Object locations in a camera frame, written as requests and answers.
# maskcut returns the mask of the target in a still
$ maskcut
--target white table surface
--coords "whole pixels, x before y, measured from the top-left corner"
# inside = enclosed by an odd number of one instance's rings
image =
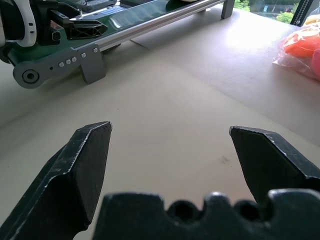
[[[104,57],[106,77],[91,85],[75,72],[24,89],[0,63],[0,224],[73,132],[101,121],[113,124],[101,196],[152,192],[166,207],[188,199],[200,208],[214,191],[233,203],[253,199],[229,137],[233,125],[278,132],[320,166],[310,125],[319,122],[320,87],[271,64],[295,27],[244,11],[220,14],[122,44]],[[250,38],[249,29],[260,32]],[[97,216],[76,240],[91,238]]]

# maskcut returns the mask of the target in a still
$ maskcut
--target table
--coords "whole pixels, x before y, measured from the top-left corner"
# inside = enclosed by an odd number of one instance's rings
[[[0,224],[45,162],[95,122],[113,124],[101,196],[152,192],[166,207],[188,199],[199,208],[214,191],[253,199],[234,125],[278,132],[320,167],[320,85],[272,65],[296,27],[242,10],[220,15],[217,6],[122,44],[91,85],[74,72],[28,90],[1,63]],[[96,219],[75,239],[90,239]]]

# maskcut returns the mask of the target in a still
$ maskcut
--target white plastic part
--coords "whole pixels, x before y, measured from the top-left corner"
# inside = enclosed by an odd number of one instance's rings
[[[21,13],[24,23],[24,38],[16,42],[21,47],[32,47],[37,40],[37,28],[29,0],[13,0]]]

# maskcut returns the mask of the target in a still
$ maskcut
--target gray bracket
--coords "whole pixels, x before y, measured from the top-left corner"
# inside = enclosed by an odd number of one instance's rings
[[[106,69],[97,44],[75,50],[68,48],[36,61],[20,62],[13,69],[13,77],[26,89],[39,87],[44,81],[81,67],[84,81],[92,84],[106,76]]]

